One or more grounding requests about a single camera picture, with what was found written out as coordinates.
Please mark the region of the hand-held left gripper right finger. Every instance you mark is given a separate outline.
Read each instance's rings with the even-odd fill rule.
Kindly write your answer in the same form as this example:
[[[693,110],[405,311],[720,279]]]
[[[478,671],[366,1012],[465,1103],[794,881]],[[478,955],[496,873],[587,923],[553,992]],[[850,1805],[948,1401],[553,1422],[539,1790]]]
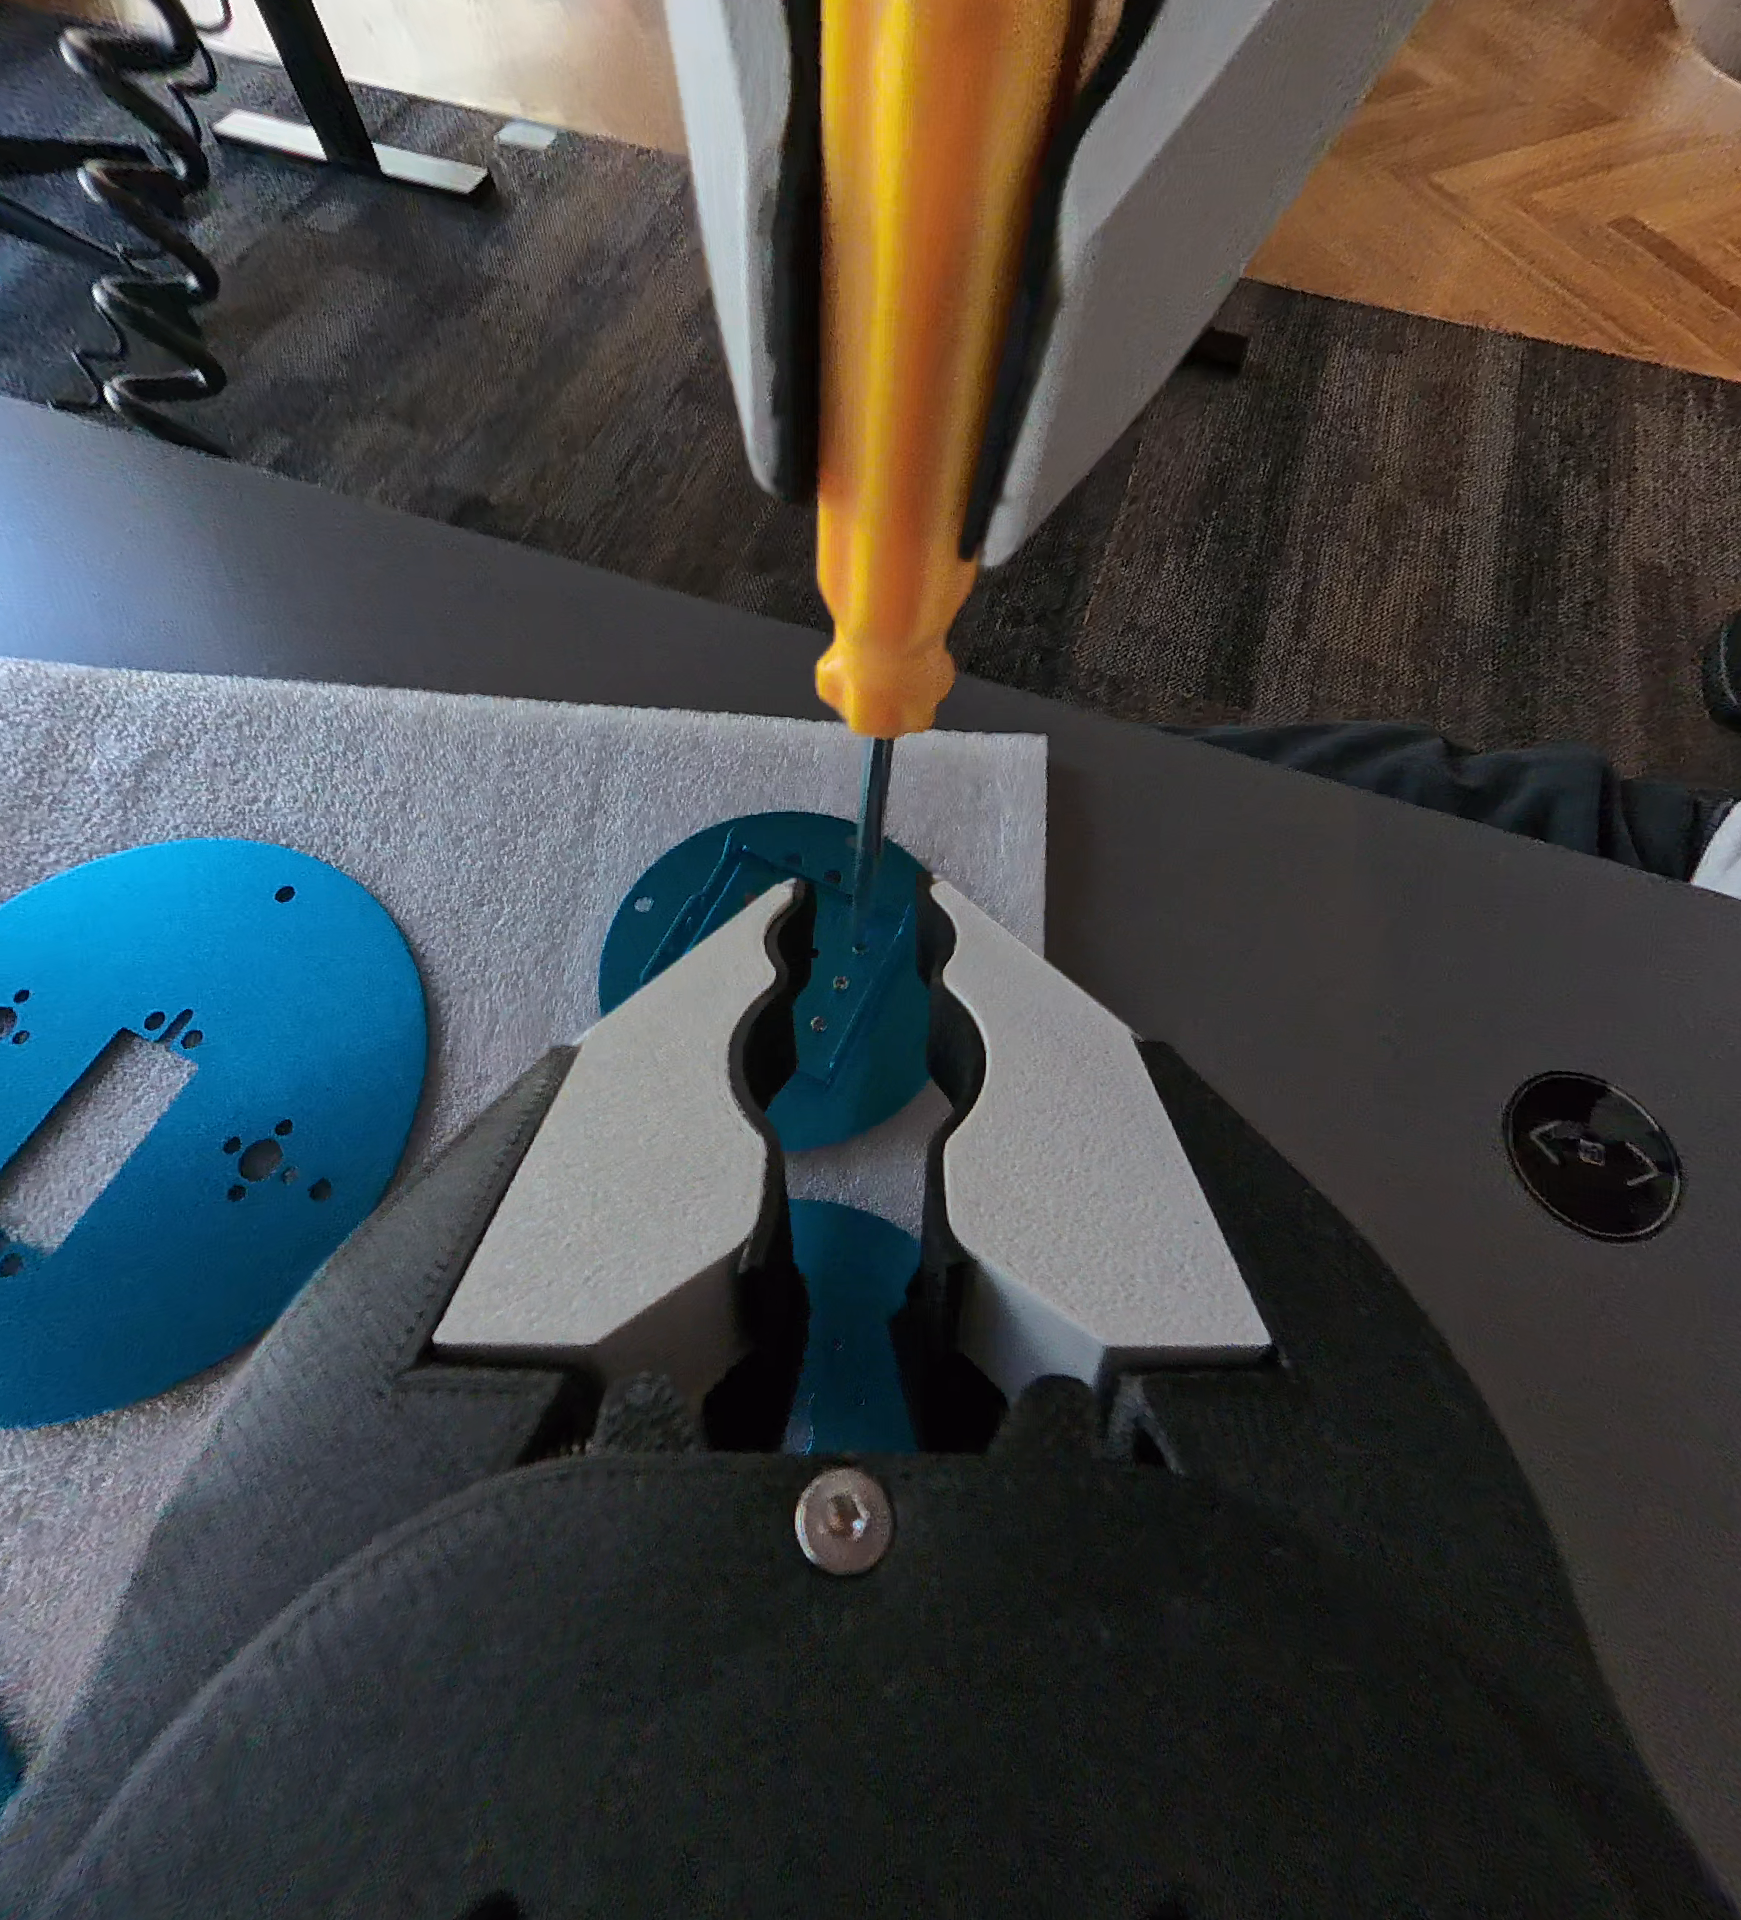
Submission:
[[[906,1288],[921,1451],[981,1452],[1039,1380],[1243,1369],[1265,1316],[1139,1034],[947,881],[917,887],[948,1103]]]

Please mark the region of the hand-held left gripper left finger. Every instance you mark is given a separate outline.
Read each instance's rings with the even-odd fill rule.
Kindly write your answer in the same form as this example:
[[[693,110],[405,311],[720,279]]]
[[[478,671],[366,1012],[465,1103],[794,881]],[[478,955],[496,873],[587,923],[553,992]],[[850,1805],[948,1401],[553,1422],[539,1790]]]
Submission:
[[[810,1309],[766,1109],[808,974],[810,885],[775,883],[584,1034],[438,1357],[664,1376],[710,1446],[781,1451]]]

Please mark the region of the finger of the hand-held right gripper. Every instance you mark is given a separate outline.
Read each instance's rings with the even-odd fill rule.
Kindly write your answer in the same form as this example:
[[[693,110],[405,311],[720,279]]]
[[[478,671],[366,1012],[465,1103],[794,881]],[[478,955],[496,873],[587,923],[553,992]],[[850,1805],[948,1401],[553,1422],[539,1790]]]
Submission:
[[[806,504],[818,471],[821,7],[666,3],[691,186],[749,469]]]
[[[1426,8],[1126,8],[1032,216],[969,556],[1007,563],[1160,396]]]

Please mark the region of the yellow handled screwdriver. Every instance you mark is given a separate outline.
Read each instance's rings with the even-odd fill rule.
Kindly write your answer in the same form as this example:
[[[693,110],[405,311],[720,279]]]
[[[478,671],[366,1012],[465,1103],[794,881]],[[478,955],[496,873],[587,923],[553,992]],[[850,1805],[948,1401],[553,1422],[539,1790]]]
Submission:
[[[1039,178],[1094,4],[821,8],[817,693],[867,742],[854,905],[882,859],[895,742],[931,729]]]

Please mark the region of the black round desk grommet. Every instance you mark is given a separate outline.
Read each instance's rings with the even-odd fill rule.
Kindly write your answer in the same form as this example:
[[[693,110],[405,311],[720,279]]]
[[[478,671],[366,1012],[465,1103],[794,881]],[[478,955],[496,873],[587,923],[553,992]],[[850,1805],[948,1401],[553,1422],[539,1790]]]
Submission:
[[[1598,1075],[1527,1078],[1508,1100],[1504,1140],[1524,1191],[1580,1237],[1646,1241],[1681,1207],[1686,1172],[1669,1133]]]

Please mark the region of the small blue metal disc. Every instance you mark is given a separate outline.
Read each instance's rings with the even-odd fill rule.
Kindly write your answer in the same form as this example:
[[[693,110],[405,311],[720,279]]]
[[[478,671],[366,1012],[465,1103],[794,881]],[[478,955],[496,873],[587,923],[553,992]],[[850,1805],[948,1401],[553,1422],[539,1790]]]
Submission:
[[[808,1334],[783,1452],[914,1452],[891,1321],[921,1245],[881,1215],[813,1198],[791,1200],[789,1223]]]

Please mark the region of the blue disc with rectangular cutout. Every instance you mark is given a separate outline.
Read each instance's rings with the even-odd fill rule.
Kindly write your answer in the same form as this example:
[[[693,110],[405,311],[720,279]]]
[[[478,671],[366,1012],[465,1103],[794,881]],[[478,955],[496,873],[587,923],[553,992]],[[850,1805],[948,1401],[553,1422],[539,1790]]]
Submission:
[[[113,1412],[266,1332],[373,1210],[426,1071],[390,914],[183,838],[0,906],[0,1428]]]

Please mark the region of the white foam sheet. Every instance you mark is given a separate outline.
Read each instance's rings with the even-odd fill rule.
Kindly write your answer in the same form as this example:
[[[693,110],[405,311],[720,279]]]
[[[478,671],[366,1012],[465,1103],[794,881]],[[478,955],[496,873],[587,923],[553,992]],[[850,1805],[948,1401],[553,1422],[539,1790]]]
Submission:
[[[835,725],[0,661],[0,902],[174,838],[294,846],[360,881],[423,972],[430,1063],[403,1189],[597,1017],[626,889],[684,837],[850,817]],[[117,1414],[0,1431],[0,1722],[71,1706],[237,1362]]]

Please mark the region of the dark pants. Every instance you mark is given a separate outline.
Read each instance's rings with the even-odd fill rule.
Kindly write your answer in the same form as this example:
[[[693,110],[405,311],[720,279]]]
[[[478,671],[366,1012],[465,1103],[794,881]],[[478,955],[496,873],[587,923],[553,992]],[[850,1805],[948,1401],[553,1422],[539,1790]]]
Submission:
[[[1173,729],[1179,739],[1468,821],[1518,838],[1688,883],[1740,798],[1628,778],[1598,750],[1478,750],[1381,722]]]

